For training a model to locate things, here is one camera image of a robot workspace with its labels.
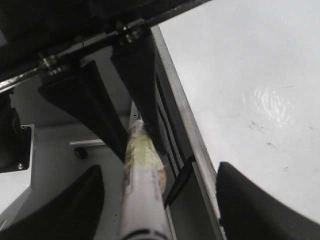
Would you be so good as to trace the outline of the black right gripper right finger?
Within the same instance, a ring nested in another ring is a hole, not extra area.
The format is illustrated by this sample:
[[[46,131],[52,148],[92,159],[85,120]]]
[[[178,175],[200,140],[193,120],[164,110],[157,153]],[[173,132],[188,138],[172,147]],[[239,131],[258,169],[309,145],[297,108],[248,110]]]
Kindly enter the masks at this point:
[[[166,155],[168,150],[156,97],[155,57],[155,40],[149,34],[126,45],[114,47],[110,59],[140,112],[155,149],[161,155]]]

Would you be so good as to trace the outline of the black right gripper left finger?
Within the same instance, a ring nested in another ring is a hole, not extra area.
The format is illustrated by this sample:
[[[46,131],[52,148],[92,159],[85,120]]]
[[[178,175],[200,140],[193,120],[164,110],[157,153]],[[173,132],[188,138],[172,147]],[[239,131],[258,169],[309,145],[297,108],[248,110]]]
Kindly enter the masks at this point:
[[[85,125],[122,162],[125,160],[128,133],[94,60],[44,78],[38,92],[50,104]]]

